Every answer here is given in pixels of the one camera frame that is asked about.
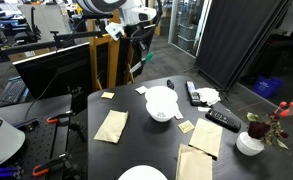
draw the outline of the glass door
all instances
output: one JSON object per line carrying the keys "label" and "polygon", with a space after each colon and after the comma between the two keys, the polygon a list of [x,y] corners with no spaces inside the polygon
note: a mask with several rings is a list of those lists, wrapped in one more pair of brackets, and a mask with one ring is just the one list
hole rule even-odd
{"label": "glass door", "polygon": [[212,0],[174,0],[168,42],[196,56]]}

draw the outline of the dark table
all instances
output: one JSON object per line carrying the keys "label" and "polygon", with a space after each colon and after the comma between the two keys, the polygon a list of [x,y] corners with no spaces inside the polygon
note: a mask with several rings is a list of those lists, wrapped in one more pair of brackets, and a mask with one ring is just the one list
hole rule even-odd
{"label": "dark table", "polygon": [[[22,122],[25,118],[26,111],[31,103],[18,104],[0,108],[0,116],[10,124]],[[48,118],[53,115],[65,113],[71,109],[71,95],[58,96],[43,100],[38,100],[30,108],[26,119],[34,117]],[[58,126],[54,137],[53,149],[51,157],[56,157],[66,151],[68,126]],[[36,179],[62,179],[63,169],[62,165],[52,168],[49,174],[45,177],[38,177]],[[24,179],[34,179],[32,177],[24,177]]]}
{"label": "dark table", "polygon": [[[168,122],[159,123],[148,114],[145,95],[139,95],[135,89],[140,86],[166,86],[168,79],[175,85],[177,103],[184,118],[176,120],[174,117]],[[179,145],[188,144],[193,134],[192,131],[183,134],[177,125],[186,120],[196,125],[198,118],[206,119],[204,112],[199,112],[197,107],[190,105],[185,86],[187,80],[192,79],[187,76],[172,76],[91,94],[88,97],[88,179],[118,179],[127,169],[136,165],[152,166],[167,179],[175,179]],[[103,92],[113,92],[115,95],[112,100],[102,99]],[[213,107],[239,119],[221,103]],[[129,112],[118,144],[94,140],[110,110]],[[242,121],[241,131],[245,131],[246,127]],[[213,179],[292,179],[292,164],[286,156],[272,148],[266,148],[257,156],[246,156],[236,148],[238,135],[239,133],[223,129],[219,158],[213,162]]]}

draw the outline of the gray floor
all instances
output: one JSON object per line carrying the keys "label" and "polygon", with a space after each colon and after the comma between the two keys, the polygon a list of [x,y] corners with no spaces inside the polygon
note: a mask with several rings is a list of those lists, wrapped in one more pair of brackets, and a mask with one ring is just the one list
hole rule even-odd
{"label": "gray floor", "polygon": [[[207,80],[198,76],[196,72],[189,70],[193,67],[195,59],[176,47],[168,45],[166,38],[154,36],[150,52],[154,52],[154,57],[145,65],[143,74],[136,78],[136,82],[183,74],[189,75],[198,85],[198,88],[212,87]],[[4,85],[7,77],[15,75],[16,71],[9,63],[0,64],[0,81]],[[220,97],[222,98],[221,103],[230,112],[242,119],[245,118],[247,112],[262,114],[271,112],[276,108],[275,105],[260,98],[241,85],[235,85],[233,91],[229,94],[229,99],[232,103],[227,102],[222,94],[220,94]],[[87,110],[78,114],[76,120],[81,123],[84,135],[87,137]],[[290,139],[293,144],[293,117],[283,121],[282,126],[285,127],[285,130],[292,137]],[[77,163],[84,172],[87,172],[87,143],[82,142],[76,132],[70,132],[68,150],[73,154],[73,162]]]}

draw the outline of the chair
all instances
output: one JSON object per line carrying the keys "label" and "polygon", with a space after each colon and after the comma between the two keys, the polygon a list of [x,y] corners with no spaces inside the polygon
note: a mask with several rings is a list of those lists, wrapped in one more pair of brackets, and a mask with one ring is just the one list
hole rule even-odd
{"label": "chair", "polygon": [[15,35],[15,41],[18,44],[27,44],[27,43],[34,43],[40,39],[40,30],[34,23],[34,11],[35,8],[31,8],[31,29],[28,27],[26,31],[17,33]]}

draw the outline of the yellow sticky note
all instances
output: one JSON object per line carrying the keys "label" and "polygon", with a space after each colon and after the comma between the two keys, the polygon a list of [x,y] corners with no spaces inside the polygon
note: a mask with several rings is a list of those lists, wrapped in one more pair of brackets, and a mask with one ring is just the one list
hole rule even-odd
{"label": "yellow sticky note", "polygon": [[112,99],[115,93],[104,92],[102,98]]}
{"label": "yellow sticky note", "polygon": [[194,125],[189,121],[185,121],[183,123],[178,124],[178,127],[180,130],[182,130],[182,132],[185,134],[191,130],[193,130],[195,127]]}

